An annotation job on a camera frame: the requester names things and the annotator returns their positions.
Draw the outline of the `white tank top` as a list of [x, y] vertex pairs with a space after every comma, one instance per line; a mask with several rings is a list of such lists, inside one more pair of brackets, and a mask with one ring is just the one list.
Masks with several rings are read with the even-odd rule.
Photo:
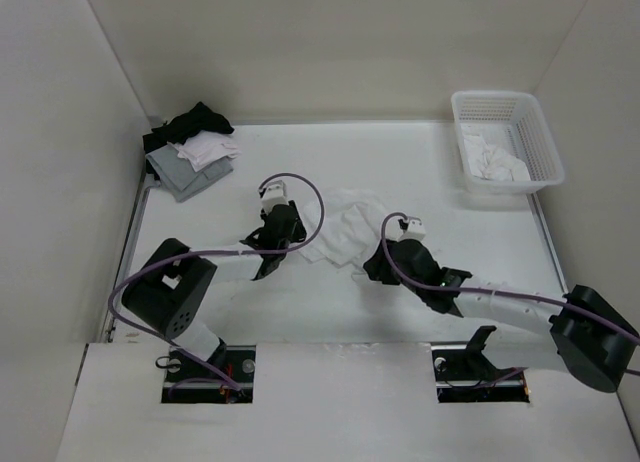
[[325, 216], [319, 234], [300, 250], [309, 262], [328, 261], [337, 267], [361, 269], [380, 240], [389, 209], [370, 190], [329, 189], [323, 192]]

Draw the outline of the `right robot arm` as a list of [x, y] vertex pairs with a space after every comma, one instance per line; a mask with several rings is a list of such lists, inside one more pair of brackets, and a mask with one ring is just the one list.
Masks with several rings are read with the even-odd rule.
[[638, 331], [596, 290], [577, 285], [558, 298], [519, 292], [439, 265], [418, 240], [385, 239], [365, 260], [369, 280], [403, 286], [432, 311], [483, 319], [443, 374], [492, 382], [520, 368], [571, 374], [615, 392], [639, 345]]

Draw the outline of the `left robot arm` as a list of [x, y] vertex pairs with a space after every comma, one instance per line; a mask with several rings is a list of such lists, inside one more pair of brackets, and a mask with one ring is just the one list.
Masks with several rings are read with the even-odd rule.
[[239, 255], [242, 249], [287, 249], [306, 239], [293, 201], [262, 212], [263, 225], [247, 238], [230, 246], [231, 256], [193, 257], [174, 261], [131, 282], [122, 293], [122, 305], [162, 336], [192, 353], [190, 368], [206, 381], [224, 369], [226, 344], [196, 319], [212, 283], [261, 280], [274, 272], [285, 256]]

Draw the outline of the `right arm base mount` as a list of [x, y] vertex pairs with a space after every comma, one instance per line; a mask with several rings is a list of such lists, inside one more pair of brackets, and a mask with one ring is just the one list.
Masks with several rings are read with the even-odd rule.
[[529, 403], [524, 368], [499, 369], [484, 355], [495, 326], [481, 326], [467, 342], [431, 346], [439, 403]]

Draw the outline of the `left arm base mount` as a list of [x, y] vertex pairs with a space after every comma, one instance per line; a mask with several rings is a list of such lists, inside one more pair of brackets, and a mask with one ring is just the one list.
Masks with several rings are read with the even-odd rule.
[[250, 404], [256, 371], [255, 346], [229, 346], [220, 370], [241, 386], [235, 391], [219, 376], [176, 350], [160, 356], [155, 366], [164, 372], [163, 404]]

